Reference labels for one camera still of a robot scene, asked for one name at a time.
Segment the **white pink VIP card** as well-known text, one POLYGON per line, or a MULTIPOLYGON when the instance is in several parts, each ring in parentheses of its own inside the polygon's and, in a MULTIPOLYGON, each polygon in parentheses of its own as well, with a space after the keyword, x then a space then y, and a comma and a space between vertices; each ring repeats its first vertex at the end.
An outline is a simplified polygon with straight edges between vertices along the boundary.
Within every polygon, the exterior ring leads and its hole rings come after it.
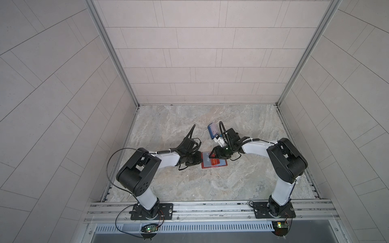
POLYGON ((211 131, 211 134, 212 134, 212 137, 215 137, 218 135, 218 129, 217 129, 217 126, 215 123, 212 123, 210 124, 210 131, 211 131))

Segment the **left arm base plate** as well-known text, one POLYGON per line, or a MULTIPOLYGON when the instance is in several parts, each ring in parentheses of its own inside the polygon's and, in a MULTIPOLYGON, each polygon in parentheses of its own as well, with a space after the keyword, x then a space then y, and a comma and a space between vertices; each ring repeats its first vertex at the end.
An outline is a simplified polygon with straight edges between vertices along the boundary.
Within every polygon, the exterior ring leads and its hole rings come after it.
POLYGON ((142 205, 135 205, 130 211, 131 220, 171 220, 173 214, 172 203, 156 203, 150 210, 142 205))

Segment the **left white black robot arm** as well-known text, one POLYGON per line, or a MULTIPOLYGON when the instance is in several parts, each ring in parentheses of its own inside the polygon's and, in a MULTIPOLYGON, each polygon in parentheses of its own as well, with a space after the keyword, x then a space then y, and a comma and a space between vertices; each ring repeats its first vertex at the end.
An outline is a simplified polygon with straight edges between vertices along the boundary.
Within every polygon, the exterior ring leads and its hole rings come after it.
POLYGON ((118 171, 116 180, 138 201, 136 210, 147 219, 154 219, 159 213, 160 200, 150 189, 157 170, 166 167, 185 167, 201 164, 199 138, 184 138, 177 148, 151 152, 137 149, 118 171))

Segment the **red card holder wallet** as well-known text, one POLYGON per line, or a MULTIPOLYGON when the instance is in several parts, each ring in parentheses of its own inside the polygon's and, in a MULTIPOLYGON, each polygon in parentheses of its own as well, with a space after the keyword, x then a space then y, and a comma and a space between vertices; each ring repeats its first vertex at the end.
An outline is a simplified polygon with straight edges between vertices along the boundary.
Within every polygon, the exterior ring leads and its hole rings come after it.
POLYGON ((202 169, 225 167, 228 165, 226 160, 222 159, 210 159, 210 152, 202 152, 203 162, 201 163, 202 169))

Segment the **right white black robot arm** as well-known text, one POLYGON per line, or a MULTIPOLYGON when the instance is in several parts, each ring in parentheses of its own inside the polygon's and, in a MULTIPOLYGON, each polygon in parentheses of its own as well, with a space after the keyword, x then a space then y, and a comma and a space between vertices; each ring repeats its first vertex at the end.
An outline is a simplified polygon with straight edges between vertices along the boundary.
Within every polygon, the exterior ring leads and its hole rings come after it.
POLYGON ((234 129, 226 130, 223 124, 220 124, 220 130, 219 133, 214 123, 208 126, 211 139, 218 144, 211 151, 210 159, 232 160, 234 153, 259 155, 270 159, 278 176, 275 189, 266 205, 258 202, 249 203, 256 213, 256 218, 295 218, 291 194, 298 179, 308 167, 308 162, 299 150, 287 138, 276 142, 259 138, 241 138, 234 129))

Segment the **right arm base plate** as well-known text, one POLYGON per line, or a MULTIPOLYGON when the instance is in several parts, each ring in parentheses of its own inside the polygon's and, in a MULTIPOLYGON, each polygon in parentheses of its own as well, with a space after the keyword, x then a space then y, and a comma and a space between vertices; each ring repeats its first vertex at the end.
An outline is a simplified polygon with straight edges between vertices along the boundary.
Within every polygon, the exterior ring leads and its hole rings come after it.
POLYGON ((280 206, 276 202, 254 202, 250 201, 249 206, 253 209, 256 219, 270 218, 295 218, 296 213, 291 201, 280 206))

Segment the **red credit card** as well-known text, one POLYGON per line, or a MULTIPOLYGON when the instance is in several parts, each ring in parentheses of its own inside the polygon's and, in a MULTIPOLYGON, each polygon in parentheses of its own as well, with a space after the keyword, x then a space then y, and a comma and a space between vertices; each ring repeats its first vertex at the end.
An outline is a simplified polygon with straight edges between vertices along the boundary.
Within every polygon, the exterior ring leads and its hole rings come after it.
POLYGON ((210 159, 210 166, 211 167, 218 167, 220 165, 220 160, 212 158, 210 159))

